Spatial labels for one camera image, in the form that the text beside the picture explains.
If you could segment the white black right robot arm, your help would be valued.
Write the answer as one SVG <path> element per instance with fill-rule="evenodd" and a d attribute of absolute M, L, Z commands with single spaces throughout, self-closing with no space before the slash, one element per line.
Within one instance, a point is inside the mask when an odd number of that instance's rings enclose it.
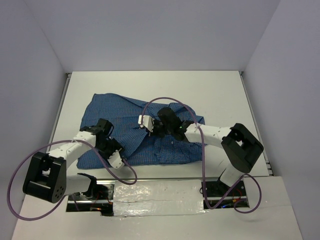
<path fill-rule="evenodd" d="M 193 120 L 181 120 L 169 107 L 159 110 L 157 116 L 157 119 L 149 115 L 139 117 L 138 124 L 146 128 L 150 136 L 172 136 L 180 142 L 205 144 L 224 150 L 230 163 L 218 178 L 217 190 L 221 195 L 231 194 L 235 182 L 251 172 L 263 153 L 261 142 L 241 123 L 231 127 L 203 125 Z"/>

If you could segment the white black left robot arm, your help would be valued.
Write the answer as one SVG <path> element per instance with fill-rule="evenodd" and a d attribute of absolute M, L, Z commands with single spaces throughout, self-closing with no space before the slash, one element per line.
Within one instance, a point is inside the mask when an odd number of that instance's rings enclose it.
<path fill-rule="evenodd" d="M 47 153 L 36 152 L 31 157 L 22 191 L 53 204 L 63 196 L 75 193 L 93 199 L 98 194 L 96 177 L 86 173 L 69 175 L 67 170 L 90 150 L 97 151 L 104 164 L 114 169 L 122 168 L 124 149 L 110 137 L 113 130 L 114 125 L 101 118 L 96 125 L 82 127 L 71 141 Z"/>

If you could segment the blue checked long sleeve shirt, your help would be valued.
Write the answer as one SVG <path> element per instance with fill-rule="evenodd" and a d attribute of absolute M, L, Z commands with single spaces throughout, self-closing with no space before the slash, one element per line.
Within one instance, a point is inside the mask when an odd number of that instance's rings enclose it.
<path fill-rule="evenodd" d="M 202 159 L 199 143 L 181 142 L 167 135 L 164 138 L 149 136 L 138 125 L 138 117 L 144 112 L 156 118 L 166 104 L 151 103 L 114 93 L 94 94 L 86 107 L 81 127 L 94 126 L 99 119 L 110 121 L 114 130 L 110 135 L 124 148 L 123 156 L 131 166 L 179 165 Z"/>

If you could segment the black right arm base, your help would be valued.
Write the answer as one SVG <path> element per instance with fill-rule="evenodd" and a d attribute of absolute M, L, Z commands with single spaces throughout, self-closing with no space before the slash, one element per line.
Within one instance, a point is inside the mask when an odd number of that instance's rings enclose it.
<path fill-rule="evenodd" d="M 217 180 L 206 181 L 205 182 L 205 191 L 207 194 L 207 200 L 209 205 L 213 207 L 218 201 L 222 198 L 222 196 L 229 189 L 227 186 L 218 182 Z M 229 209 L 233 208 L 234 204 L 238 201 L 241 201 L 236 205 L 237 208 L 248 208 L 249 203 L 247 201 L 247 192 L 245 188 L 244 181 L 241 180 L 223 199 L 223 201 L 217 206 L 217 209 Z"/>

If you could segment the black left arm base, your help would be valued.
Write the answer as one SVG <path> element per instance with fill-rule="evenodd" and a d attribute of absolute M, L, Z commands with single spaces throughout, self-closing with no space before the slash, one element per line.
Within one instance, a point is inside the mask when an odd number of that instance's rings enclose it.
<path fill-rule="evenodd" d="M 112 217 L 114 184 L 97 184 L 91 192 L 76 192 L 68 197 L 66 212 L 98 212 Z"/>

